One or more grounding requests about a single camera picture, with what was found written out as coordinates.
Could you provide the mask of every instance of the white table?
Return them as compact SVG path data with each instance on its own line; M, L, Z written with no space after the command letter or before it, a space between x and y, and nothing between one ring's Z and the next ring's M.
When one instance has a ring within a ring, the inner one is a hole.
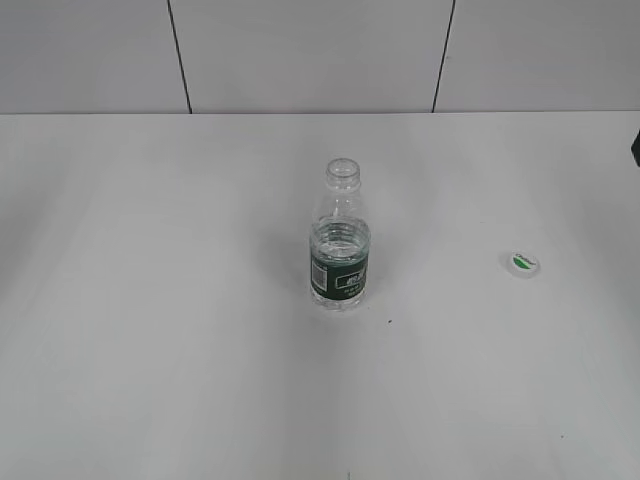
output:
M0 478L637 480L638 128L0 118ZM345 318L307 294L336 156L372 214Z

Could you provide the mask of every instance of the clear plastic bottle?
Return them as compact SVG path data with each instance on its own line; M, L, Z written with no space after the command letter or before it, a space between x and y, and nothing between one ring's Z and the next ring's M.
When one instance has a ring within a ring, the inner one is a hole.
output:
M347 310L360 303L370 241L360 167L348 158L332 160L309 235L311 295L316 303L329 310Z

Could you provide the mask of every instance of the white bottle cap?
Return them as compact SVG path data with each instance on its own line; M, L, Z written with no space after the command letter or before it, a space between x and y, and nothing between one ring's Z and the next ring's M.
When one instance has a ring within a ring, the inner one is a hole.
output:
M532 278L540 271L540 262L529 253L512 252L507 260L507 270L516 277Z

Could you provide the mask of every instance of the green label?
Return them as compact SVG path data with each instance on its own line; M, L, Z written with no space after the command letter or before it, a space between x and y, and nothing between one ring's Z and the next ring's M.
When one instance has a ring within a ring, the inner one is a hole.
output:
M311 255L311 288L329 300L349 300L364 289L369 255L351 265L331 265Z

